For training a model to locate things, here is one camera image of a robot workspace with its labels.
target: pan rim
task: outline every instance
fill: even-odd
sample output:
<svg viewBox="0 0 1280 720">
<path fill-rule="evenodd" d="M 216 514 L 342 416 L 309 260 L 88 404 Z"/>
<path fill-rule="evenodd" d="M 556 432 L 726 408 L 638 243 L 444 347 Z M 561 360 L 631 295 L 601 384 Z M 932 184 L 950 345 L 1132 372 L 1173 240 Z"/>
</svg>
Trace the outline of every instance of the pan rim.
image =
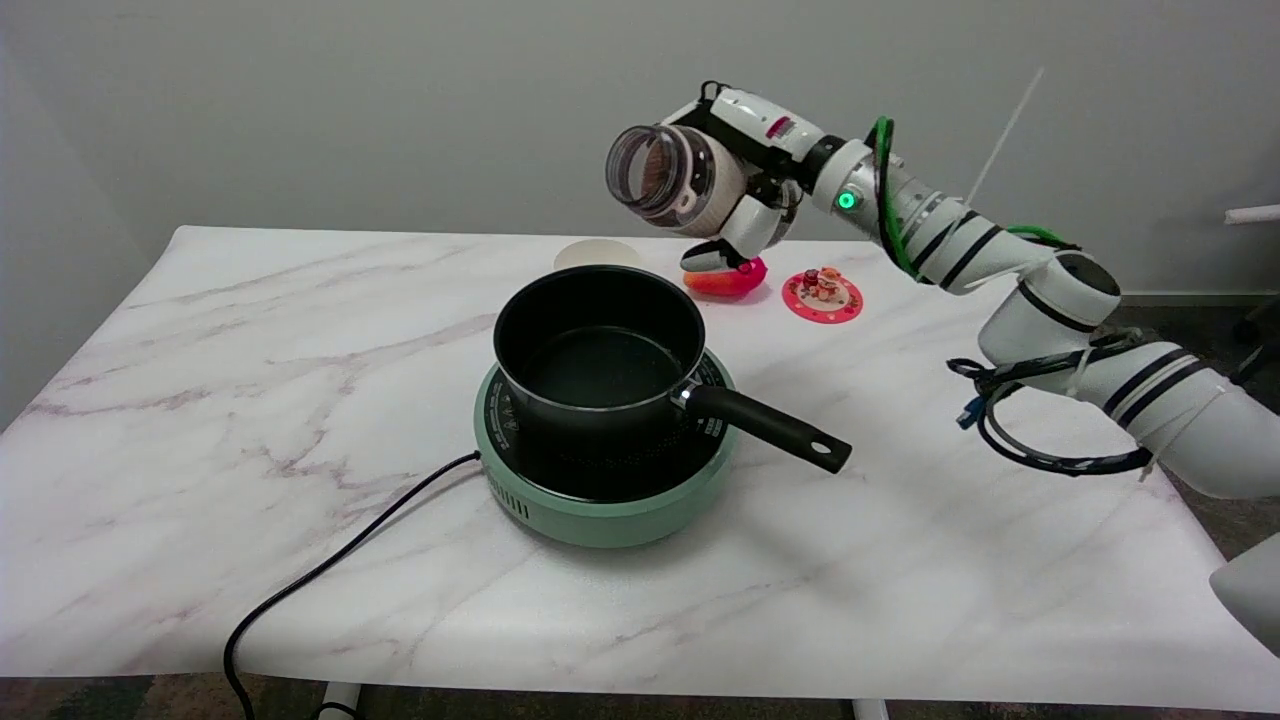
<svg viewBox="0 0 1280 720">
<path fill-rule="evenodd" d="M 516 306 L 517 302 L 527 293 L 566 277 L 586 274 L 586 273 L 599 273 L 599 272 L 609 272 L 609 273 L 640 277 L 646 281 L 655 282 L 657 284 L 664 286 L 664 290 L 680 297 L 681 304 L 689 310 L 689 314 L 694 318 L 694 324 L 698 327 L 698 354 L 692 357 L 690 363 L 686 363 L 686 366 L 684 368 L 684 374 L 681 374 L 680 379 L 671 383 L 671 386 L 667 387 L 667 389 L 663 389 L 662 392 L 654 396 L 628 402 L 626 405 L 611 405 L 608 407 L 586 407 L 581 405 L 570 405 L 567 402 L 559 402 L 556 400 L 550 400 L 548 397 L 543 397 L 541 395 L 532 392 L 531 389 L 521 384 L 516 379 L 513 373 L 508 370 L 507 364 L 503 361 L 502 348 L 499 347 L 498 343 L 498 338 L 502 334 L 502 329 L 507 324 L 507 322 L 509 322 L 512 307 Z M 668 281 L 667 278 L 657 273 L 650 273 L 649 270 L 644 270 L 640 268 L 631 268 L 627 265 L 608 265 L 608 264 L 577 265 L 573 268 L 564 268 L 563 270 L 556 270 L 554 273 L 548 273 L 535 279 L 534 282 L 526 284 L 525 287 L 520 288 L 518 291 L 516 291 L 516 295 L 512 295 L 511 299 L 507 300 L 507 304 L 502 306 L 502 310 L 498 313 L 498 319 L 494 322 L 493 325 L 493 351 L 498 361 L 498 369 L 507 378 L 507 382 L 511 383 L 520 392 L 525 393 L 526 396 L 535 398 L 538 402 L 543 402 L 561 410 L 571 410 L 576 413 L 600 413 L 600 414 L 622 413 L 664 398 L 667 401 L 673 401 L 673 395 L 678 389 L 682 389 L 690 382 L 690 378 L 694 375 L 694 373 L 698 372 L 698 365 L 703 361 L 703 355 L 707 351 L 707 324 L 703 322 L 703 314 L 701 311 L 698 310 L 698 304 L 694 302 L 694 299 L 689 297 L 689 293 L 681 291 L 676 286 L 676 283 Z"/>
</svg>

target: white wall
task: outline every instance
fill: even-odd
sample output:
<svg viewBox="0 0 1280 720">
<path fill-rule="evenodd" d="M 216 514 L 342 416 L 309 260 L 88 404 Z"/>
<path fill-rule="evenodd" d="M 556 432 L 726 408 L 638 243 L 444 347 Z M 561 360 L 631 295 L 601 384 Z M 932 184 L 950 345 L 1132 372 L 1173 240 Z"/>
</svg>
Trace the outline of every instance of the white wall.
<svg viewBox="0 0 1280 720">
<path fill-rule="evenodd" d="M 980 209 L 1130 291 L 1280 286 L 1280 228 L 1220 225 L 1280 201 L 1274 0 L 5 0 L 0 37 L 147 256 L 184 222 L 643 234 L 604 154 L 704 78 L 847 137 L 892 114 L 960 193 L 1044 65 Z"/>
<path fill-rule="evenodd" d="M 0 47 L 0 428 L 148 266 Z"/>
</svg>

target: cable tie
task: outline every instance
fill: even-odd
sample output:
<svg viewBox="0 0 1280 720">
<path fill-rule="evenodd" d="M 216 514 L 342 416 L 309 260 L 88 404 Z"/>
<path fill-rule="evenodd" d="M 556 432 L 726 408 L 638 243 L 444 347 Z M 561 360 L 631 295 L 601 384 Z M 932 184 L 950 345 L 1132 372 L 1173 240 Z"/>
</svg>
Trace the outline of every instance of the cable tie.
<svg viewBox="0 0 1280 720">
<path fill-rule="evenodd" d="M 1066 384 L 1066 396 L 1071 400 L 1075 400 L 1075 393 L 1080 389 L 1080 377 L 1084 375 L 1084 366 L 1089 364 L 1089 355 L 1092 354 L 1092 345 L 1080 352 L 1080 361 L 1075 364 L 1075 372 L 1071 373 L 1071 379 Z"/>
<path fill-rule="evenodd" d="M 1174 441 L 1176 441 L 1183 434 L 1183 432 L 1187 428 L 1190 427 L 1192 423 L 1196 421 L 1196 418 L 1201 416 L 1201 413 L 1208 410 L 1208 406 L 1213 405 L 1215 400 L 1217 400 L 1217 398 L 1220 398 L 1220 397 L 1222 397 L 1222 396 L 1225 396 L 1225 395 L 1228 395 L 1230 392 L 1235 392 L 1239 388 L 1236 386 L 1222 387 L 1221 384 L 1219 384 L 1219 386 L 1215 387 L 1215 389 L 1216 389 L 1216 392 L 1212 396 L 1210 396 L 1208 400 L 1206 400 L 1204 402 L 1202 402 L 1199 407 L 1193 407 L 1193 409 L 1183 410 L 1178 415 L 1174 415 L 1169 420 L 1161 423 L 1160 425 L 1156 425 L 1155 428 L 1152 428 L 1152 430 L 1149 433 L 1147 433 L 1146 436 L 1143 436 L 1142 441 L 1139 441 L 1138 445 L 1142 445 L 1143 442 L 1146 442 L 1146 439 L 1148 437 L 1151 437 L 1151 436 L 1156 434 L 1157 432 L 1165 429 L 1170 424 L 1176 423 L 1178 420 L 1185 418 L 1187 415 L 1190 415 L 1190 418 L 1188 418 L 1187 421 L 1183 423 L 1183 425 L 1180 428 L 1178 428 L 1178 430 L 1174 434 L 1169 436 L 1169 439 L 1166 439 L 1165 442 L 1162 442 L 1160 445 L 1160 447 L 1157 447 L 1156 450 L 1153 450 L 1151 452 L 1151 460 L 1147 461 L 1147 465 L 1143 466 L 1142 473 L 1138 475 L 1138 482 L 1139 483 L 1143 483 L 1143 482 L 1147 480 L 1147 477 L 1151 475 L 1152 470 L 1156 469 L 1156 461 L 1160 460 L 1160 456 L 1166 450 L 1169 450 L 1169 447 L 1171 445 L 1174 445 Z"/>
</svg>

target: saucepan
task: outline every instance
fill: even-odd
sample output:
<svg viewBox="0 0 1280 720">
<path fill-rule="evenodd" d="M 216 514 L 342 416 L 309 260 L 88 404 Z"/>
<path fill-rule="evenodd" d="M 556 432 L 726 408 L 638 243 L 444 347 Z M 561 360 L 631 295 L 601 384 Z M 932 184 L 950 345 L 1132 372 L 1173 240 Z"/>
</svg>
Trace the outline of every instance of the saucepan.
<svg viewBox="0 0 1280 720">
<path fill-rule="evenodd" d="M 498 368 L 522 430 L 584 452 L 660 442 L 718 418 L 827 471 L 852 448 L 758 400 L 694 378 L 707 328 L 698 305 L 653 273 L 584 265 L 544 275 L 494 327 Z"/>
</svg>

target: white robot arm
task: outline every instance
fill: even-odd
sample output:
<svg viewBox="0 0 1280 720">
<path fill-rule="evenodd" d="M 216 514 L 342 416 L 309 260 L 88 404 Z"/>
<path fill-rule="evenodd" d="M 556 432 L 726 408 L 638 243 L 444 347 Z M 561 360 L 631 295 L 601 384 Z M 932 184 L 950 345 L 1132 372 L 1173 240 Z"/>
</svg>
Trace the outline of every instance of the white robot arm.
<svg viewBox="0 0 1280 720">
<path fill-rule="evenodd" d="M 1108 474 L 1158 457 L 1204 495 L 1280 495 L 1280 418 L 1174 343 L 1093 338 L 1120 304 L 1110 273 L 1051 233 L 1002 228 L 925 186 L 902 169 L 891 141 L 892 120 L 882 118 L 865 142 L 846 141 L 768 100 L 704 83 L 700 100 L 618 137 L 607 184 L 650 224 L 703 240 L 681 260 L 690 272 L 740 268 L 780 242 L 801 191 L 823 213 L 879 238 L 904 272 L 954 295 L 1016 272 L 1016 290 L 978 336 L 995 366 L 952 361 L 978 388 L 961 427 L 977 424 L 1001 455 L 1047 471 Z M 1137 448 L 1064 459 L 1023 446 L 992 414 L 1021 387 L 1092 402 Z M 1280 534 L 1215 571 L 1210 583 L 1240 624 L 1280 655 Z"/>
</svg>

